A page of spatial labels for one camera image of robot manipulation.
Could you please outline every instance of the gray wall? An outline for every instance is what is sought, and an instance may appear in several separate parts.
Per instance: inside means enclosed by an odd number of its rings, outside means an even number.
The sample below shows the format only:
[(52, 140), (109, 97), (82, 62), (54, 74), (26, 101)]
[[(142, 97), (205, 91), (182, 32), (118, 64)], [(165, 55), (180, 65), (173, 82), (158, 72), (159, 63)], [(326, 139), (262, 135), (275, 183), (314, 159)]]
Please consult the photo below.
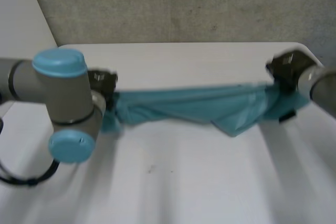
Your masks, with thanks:
[(59, 45), (297, 41), (321, 54), (336, 41), (336, 0), (38, 2)]

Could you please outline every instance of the crumpled cloth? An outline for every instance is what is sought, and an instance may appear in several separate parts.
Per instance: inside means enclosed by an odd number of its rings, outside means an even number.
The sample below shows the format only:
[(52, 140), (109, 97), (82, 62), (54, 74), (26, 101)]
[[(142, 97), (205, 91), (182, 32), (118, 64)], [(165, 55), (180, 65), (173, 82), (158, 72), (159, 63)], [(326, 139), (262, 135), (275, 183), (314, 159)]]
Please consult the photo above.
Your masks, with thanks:
[(278, 120), (309, 101), (298, 92), (283, 94), (277, 84), (239, 84), (158, 91), (122, 91), (113, 96), (114, 109), (106, 111), (103, 132), (117, 132), (168, 118), (213, 124), (236, 136), (263, 120)]

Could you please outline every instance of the black cable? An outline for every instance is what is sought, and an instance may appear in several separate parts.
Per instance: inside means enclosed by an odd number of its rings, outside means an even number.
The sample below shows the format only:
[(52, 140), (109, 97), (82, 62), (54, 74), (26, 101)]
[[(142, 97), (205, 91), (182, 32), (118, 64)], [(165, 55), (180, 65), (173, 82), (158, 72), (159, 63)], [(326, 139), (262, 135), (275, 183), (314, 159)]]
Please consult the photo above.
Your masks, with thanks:
[[(0, 118), (0, 134), (2, 129), (4, 128), (4, 121)], [(55, 174), (57, 171), (59, 162), (53, 160), (49, 169), (39, 177), (32, 177), (32, 178), (18, 178), (17, 176), (13, 175), (0, 161), (0, 169), (5, 173), (6, 177), (0, 176), (0, 181), (7, 183), (9, 185), (14, 186), (36, 186), (41, 182), (46, 181), (52, 175)]]

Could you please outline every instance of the blue cloth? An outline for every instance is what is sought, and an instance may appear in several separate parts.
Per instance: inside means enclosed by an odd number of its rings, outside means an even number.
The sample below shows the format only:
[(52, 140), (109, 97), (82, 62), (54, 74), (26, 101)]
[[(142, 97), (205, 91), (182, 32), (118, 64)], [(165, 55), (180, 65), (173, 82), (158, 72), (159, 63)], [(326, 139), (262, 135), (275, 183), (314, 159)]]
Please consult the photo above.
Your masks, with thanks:
[(280, 93), (276, 84), (123, 91), (114, 94), (114, 101), (114, 110), (104, 115), (103, 132), (120, 131), (123, 124), (176, 118), (212, 123), (230, 136), (262, 120), (277, 120), (309, 102), (296, 92)]

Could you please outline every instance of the concrete wall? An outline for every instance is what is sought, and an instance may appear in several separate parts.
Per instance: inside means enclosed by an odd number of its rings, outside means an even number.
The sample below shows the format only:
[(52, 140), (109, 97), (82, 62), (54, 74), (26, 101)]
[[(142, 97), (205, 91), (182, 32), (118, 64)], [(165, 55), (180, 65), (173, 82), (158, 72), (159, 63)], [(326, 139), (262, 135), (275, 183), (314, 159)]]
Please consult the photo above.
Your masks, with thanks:
[(59, 45), (336, 40), (336, 0), (38, 1)]
[[(0, 57), (32, 59), (55, 40), (36, 0), (0, 0)], [(11, 103), (0, 106), (0, 116)]]

